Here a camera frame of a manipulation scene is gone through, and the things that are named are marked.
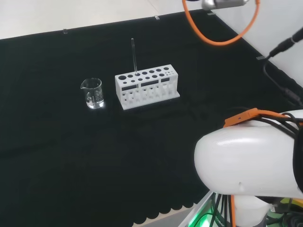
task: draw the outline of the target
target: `white floor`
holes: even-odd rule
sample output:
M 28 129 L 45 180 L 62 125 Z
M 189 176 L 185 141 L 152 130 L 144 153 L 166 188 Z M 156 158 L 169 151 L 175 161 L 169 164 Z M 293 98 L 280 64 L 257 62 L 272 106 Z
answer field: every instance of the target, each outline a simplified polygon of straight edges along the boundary
M 0 0 L 0 39 L 181 11 L 181 0 Z

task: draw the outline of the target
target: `stirring rod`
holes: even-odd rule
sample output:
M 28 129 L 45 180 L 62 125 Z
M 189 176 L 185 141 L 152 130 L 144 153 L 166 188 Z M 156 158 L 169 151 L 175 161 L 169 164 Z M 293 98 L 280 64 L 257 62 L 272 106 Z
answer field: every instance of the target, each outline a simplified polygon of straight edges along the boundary
M 133 38 L 132 38 L 131 43 L 132 43 L 132 51 L 133 51 L 134 71 L 137 74 L 137 61 L 136 61 L 136 53 L 134 51 L 134 39 Z

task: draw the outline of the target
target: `black cloth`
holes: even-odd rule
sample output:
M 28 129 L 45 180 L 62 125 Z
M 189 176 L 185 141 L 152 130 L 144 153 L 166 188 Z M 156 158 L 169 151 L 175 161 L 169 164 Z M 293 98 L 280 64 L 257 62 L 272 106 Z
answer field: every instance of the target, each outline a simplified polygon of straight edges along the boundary
M 211 39 L 235 36 L 216 16 L 192 15 Z M 191 207 L 208 192 L 194 167 L 200 137 L 241 106 L 295 109 L 248 43 L 205 44 L 184 13 L 67 32 L 0 40 L 2 227 L 130 227 Z M 180 98 L 122 110 L 114 75 L 133 71 L 131 38 L 139 70 L 172 64 Z M 105 109 L 87 108 L 86 78 L 102 80 Z

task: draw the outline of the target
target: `glass beaker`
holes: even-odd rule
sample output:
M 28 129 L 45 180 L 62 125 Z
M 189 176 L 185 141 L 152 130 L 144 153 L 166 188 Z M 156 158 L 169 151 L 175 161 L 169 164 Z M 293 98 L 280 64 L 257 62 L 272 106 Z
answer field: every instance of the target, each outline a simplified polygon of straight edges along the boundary
M 84 91 L 86 104 L 91 109 L 98 109 L 104 105 L 101 84 L 98 78 L 86 79 L 81 84 L 80 88 Z

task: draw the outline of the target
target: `water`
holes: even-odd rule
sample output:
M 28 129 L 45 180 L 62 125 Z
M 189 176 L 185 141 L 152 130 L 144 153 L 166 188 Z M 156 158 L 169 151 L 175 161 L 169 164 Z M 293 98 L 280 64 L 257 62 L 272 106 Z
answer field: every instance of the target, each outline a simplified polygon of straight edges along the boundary
M 102 100 L 100 102 L 95 102 L 95 103 L 90 101 L 90 102 L 87 102 L 86 104 L 90 109 L 98 109 L 98 108 L 101 108 L 104 106 L 104 100 Z

